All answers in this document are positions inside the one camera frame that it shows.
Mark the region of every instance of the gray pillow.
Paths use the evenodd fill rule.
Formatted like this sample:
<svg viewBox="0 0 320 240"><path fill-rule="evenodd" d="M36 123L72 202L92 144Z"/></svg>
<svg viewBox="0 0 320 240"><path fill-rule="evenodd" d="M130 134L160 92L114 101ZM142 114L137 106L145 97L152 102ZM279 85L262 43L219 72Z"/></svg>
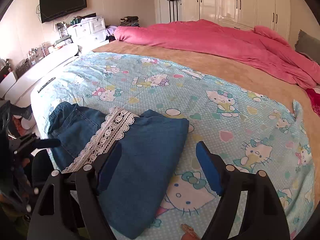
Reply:
<svg viewBox="0 0 320 240"><path fill-rule="evenodd" d="M296 52L307 54L315 62L320 63L320 40L300 30L295 47Z"/></svg>

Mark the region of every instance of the pillow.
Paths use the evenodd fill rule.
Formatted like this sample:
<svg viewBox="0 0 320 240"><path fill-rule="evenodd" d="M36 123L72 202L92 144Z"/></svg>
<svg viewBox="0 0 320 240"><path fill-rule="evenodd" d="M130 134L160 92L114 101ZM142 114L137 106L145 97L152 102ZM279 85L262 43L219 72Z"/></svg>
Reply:
<svg viewBox="0 0 320 240"><path fill-rule="evenodd" d="M268 27L258 25L254 27L253 32L278 41L284 46L290 47L289 43L282 36Z"/></svg>
<svg viewBox="0 0 320 240"><path fill-rule="evenodd" d="M305 53L318 64L320 63L320 40L300 30L299 38L295 45L296 52Z"/></svg>

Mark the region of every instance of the drawer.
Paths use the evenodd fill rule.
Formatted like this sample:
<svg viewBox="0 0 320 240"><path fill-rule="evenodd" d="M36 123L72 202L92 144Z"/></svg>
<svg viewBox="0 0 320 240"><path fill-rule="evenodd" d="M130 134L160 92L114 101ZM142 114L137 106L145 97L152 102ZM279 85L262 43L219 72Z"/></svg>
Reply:
<svg viewBox="0 0 320 240"><path fill-rule="evenodd" d="M230 28L234 28L234 29L238 29L238 30L243 30L243 31L250 31L253 30L253 28L239 24L239 23L234 23L234 22L230 22L230 21L226 21L226 20L220 20L219 19L219 23L220 26L223 27L230 27Z"/></svg>
<svg viewBox="0 0 320 240"><path fill-rule="evenodd" d="M76 36L78 39L91 33L89 23L80 24L74 27L74 29L76 31Z"/></svg>
<svg viewBox="0 0 320 240"><path fill-rule="evenodd" d="M107 33L106 30L101 30L94 34L90 34L76 41L76 44L81 47L88 47L94 43L100 43L106 40Z"/></svg>
<svg viewBox="0 0 320 240"><path fill-rule="evenodd" d="M91 25L91 33L96 33L106 28L106 26L104 25L103 18L94 19L93 21L90 22L90 25Z"/></svg>

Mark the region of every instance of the white lace trim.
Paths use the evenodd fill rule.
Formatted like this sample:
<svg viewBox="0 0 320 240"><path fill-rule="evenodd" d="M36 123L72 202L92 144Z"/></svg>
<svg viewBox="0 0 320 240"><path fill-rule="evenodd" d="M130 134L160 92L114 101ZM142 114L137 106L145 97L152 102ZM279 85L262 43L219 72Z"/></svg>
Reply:
<svg viewBox="0 0 320 240"><path fill-rule="evenodd" d="M135 114L119 107L110 108L110 114L101 128L91 137L79 156L74 159L62 173L78 171L85 164L93 163L96 157L107 152L114 141L124 137L124 132L129 130L129 125L134 123Z"/></svg>

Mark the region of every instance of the blue gripper pad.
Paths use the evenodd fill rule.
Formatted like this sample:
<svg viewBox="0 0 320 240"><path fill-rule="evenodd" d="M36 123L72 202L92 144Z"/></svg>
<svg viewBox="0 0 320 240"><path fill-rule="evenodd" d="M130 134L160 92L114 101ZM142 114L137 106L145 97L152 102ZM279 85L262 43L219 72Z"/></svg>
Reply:
<svg viewBox="0 0 320 240"><path fill-rule="evenodd" d="M223 188L220 182L220 174L214 166L209 155L212 154L204 145L203 142L198 142L196 145L196 156L204 172L204 175L209 183L211 190L215 191L217 195L222 196Z"/></svg>

